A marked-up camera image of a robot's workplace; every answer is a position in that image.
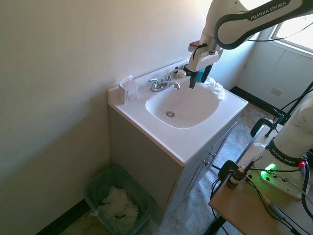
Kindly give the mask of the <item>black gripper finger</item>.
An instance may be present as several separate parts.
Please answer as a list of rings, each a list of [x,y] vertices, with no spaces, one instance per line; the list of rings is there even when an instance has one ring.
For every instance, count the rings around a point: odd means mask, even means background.
[[[205,70],[204,70],[202,77],[201,77],[202,83],[204,83],[207,80],[207,77],[208,77],[211,69],[212,69],[212,65],[208,65],[207,67],[205,67]]]
[[[189,88],[193,89],[197,81],[197,72],[191,72]]]

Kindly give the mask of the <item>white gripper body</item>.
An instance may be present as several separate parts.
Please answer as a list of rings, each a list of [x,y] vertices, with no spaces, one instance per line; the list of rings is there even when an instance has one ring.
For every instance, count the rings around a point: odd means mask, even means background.
[[[210,53],[206,48],[200,48],[195,50],[188,62],[188,69],[192,72],[197,72],[203,68],[206,68],[209,65],[212,65],[219,61],[221,55],[223,53],[223,49]]]

